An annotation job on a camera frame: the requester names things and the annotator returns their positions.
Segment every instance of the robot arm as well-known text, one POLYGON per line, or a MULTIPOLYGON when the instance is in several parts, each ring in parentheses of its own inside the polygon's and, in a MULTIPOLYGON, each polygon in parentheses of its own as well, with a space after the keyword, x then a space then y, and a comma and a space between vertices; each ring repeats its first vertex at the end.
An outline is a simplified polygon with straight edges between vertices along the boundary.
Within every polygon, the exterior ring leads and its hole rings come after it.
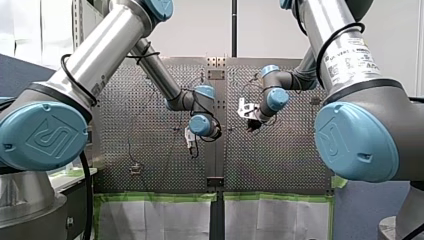
MULTIPOLYGON (((0 165, 48 171, 74 160, 86 144, 90 107, 96 104, 96 97, 127 54, 144 49, 146 40, 142 38, 171 17, 173 5, 170 0, 112 0, 110 9, 68 61, 62 62, 62 69, 47 82, 31 84, 0 112, 0 165)), ((183 94, 157 55, 146 55, 141 65, 171 102, 171 109, 193 110, 191 122, 200 119, 193 127, 201 130, 199 135, 219 137, 219 124, 209 109, 213 88, 203 86, 190 95, 183 94), (178 97, 182 100, 173 104, 178 97), (180 102, 192 108, 181 107, 180 102)))
POLYGON ((311 48, 290 74, 276 66, 262 70, 265 91, 253 108, 258 113, 253 121, 265 122, 281 110, 287 102, 284 90, 312 89, 316 79, 327 98, 315 121, 315 142, 330 169, 350 180, 422 181, 424 110, 398 81, 381 74, 364 42, 358 21, 372 2, 281 1, 304 26, 311 48))
POLYGON ((189 122, 192 133, 212 139, 221 136, 221 126, 213 115, 215 90, 212 86, 200 85, 193 91, 181 89, 146 39, 138 41, 131 53, 134 56, 146 56, 140 58, 137 63, 165 97, 169 110, 192 113, 189 122))

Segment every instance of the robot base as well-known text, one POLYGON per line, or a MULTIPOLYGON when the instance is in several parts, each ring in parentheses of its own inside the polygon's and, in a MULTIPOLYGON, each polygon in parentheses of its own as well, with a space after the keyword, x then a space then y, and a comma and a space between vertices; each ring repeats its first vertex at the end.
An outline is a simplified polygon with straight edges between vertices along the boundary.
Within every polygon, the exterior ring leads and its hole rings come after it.
POLYGON ((66 221, 66 197, 58 195, 48 209, 12 221, 0 222, 0 236, 1 239, 8 240, 66 240, 66 221))
MULTIPOLYGON (((397 217, 383 219, 378 226, 378 240, 401 240, 424 223, 423 183, 411 183, 409 193, 397 217)), ((414 240, 424 240, 424 233, 414 240)))

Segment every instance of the small metal part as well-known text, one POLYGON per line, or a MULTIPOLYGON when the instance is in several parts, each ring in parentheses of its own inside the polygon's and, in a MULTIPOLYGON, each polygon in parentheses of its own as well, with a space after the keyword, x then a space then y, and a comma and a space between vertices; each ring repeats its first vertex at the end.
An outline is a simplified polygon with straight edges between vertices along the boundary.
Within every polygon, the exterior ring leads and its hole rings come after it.
POLYGON ((208 187, 223 187, 224 177, 208 177, 207 185, 208 187))
POLYGON ((225 80, 225 71, 208 70, 208 80, 225 80))
POLYGON ((237 114, 241 118, 258 120, 258 118, 255 115, 255 111, 257 109, 259 109, 259 104, 245 103, 244 98, 239 98, 239 106, 238 106, 237 114))
POLYGON ((311 105, 320 105, 321 104, 321 101, 322 101, 321 98, 315 96, 315 97, 312 97, 311 98, 310 104, 311 105))
POLYGON ((188 149, 194 148, 195 141, 196 141, 196 135, 190 131, 189 127, 186 127, 184 129, 184 137, 185 137, 186 142, 187 142, 187 148, 188 149))
POLYGON ((71 227, 74 226, 74 218, 73 217, 68 217, 66 219, 66 229, 69 229, 71 227))
POLYGON ((141 175, 141 171, 143 171, 143 166, 140 163, 135 163, 134 166, 131 166, 130 168, 130 174, 131 175, 141 175))

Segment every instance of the black cable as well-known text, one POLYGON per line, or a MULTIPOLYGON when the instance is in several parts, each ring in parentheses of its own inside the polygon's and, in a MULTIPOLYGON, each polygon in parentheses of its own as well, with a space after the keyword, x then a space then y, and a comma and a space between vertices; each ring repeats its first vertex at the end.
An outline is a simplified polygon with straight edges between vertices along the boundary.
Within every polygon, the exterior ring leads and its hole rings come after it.
POLYGON ((325 41, 325 43, 322 45, 321 49, 319 50, 315 69, 316 69, 316 75, 317 75, 318 82, 321 85, 321 87, 323 87, 323 88, 324 88, 324 84, 322 83, 322 79, 321 79, 321 62, 322 62, 322 59, 324 57, 325 51, 327 51, 327 49, 331 45, 331 43, 333 43, 334 40, 336 40, 341 34, 343 34, 345 30, 352 28, 352 27, 360 27, 361 33, 363 33, 365 31, 365 25, 363 23, 355 22, 355 23, 347 24, 346 26, 340 28, 339 30, 337 30, 333 34, 331 34, 330 38, 328 38, 327 41, 325 41))
POLYGON ((154 53, 149 53, 149 54, 140 55, 140 56, 137 56, 137 55, 136 56, 126 56, 126 58, 135 58, 135 59, 137 59, 137 65, 139 65, 141 59, 147 58, 147 57, 150 57, 150 56, 153 56, 153 55, 159 55, 159 54, 160 54, 160 52, 154 52, 154 53))
POLYGON ((194 136, 194 145, 195 145, 195 147, 196 147, 196 155, 192 155, 191 156, 191 158, 192 159, 196 159, 196 158, 198 158, 199 157, 199 145, 197 144, 197 139, 196 139, 196 136, 194 136))
POLYGON ((90 91, 84 88, 77 80, 75 80, 74 76, 72 76, 71 72, 69 72, 68 68, 66 67, 65 59, 70 57, 71 54, 65 54, 60 58, 60 65, 62 66, 63 71, 65 72, 66 76, 69 78, 69 81, 71 83, 75 84, 85 95, 87 95, 91 99, 91 106, 97 105, 97 99, 96 97, 91 94, 90 91))
POLYGON ((12 99, 8 99, 2 103, 0 103, 0 112, 2 112, 3 110, 5 110, 6 108, 8 108, 10 105, 12 105, 12 103, 15 101, 15 98, 12 99))
POLYGON ((302 25, 302 22, 300 21, 300 9, 299 9, 299 0, 294 0, 294 11, 296 13, 296 20, 297 25, 299 25, 300 31, 303 32, 306 36, 308 36, 308 33, 306 32, 305 28, 302 25))
POLYGON ((127 58, 135 58, 138 59, 137 60, 137 65, 140 64, 141 59, 146 58, 146 57, 150 57, 153 55, 159 55, 160 52, 153 52, 153 53, 149 53, 147 54, 147 51, 149 51, 150 46, 152 45, 152 42, 147 42, 147 45, 143 48, 143 50, 140 53, 140 56, 127 56, 127 58))
POLYGON ((88 160, 85 156, 84 151, 80 154, 82 169, 84 171, 86 194, 87 194, 87 216, 85 222, 85 230, 83 235, 83 240, 90 240, 91 238, 91 228, 93 226, 93 189, 91 184, 91 174, 90 168, 88 166, 88 160))
POLYGON ((424 223, 417 227, 414 231, 406 235, 406 237, 404 237, 402 240, 412 240, 418 235, 420 235, 422 232, 424 232, 424 223))
POLYGON ((420 98, 420 97, 409 97, 409 100, 413 102, 424 103, 424 98, 420 98))

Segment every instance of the vertical bracket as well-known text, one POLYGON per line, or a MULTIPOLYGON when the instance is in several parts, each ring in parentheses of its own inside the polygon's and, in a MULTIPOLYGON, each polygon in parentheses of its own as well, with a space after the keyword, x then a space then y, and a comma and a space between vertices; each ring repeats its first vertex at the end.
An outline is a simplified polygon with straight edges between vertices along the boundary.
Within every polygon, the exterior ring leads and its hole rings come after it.
POLYGON ((215 175, 210 178, 215 183, 215 191, 224 190, 225 143, 227 141, 227 69, 225 57, 213 58, 212 69, 208 70, 208 79, 215 87, 216 100, 214 114, 221 124, 222 136, 214 142, 215 175))
POLYGON ((74 40, 74 50, 77 49, 84 41, 84 28, 83 28, 83 3, 84 0, 72 1, 72 32, 74 40))

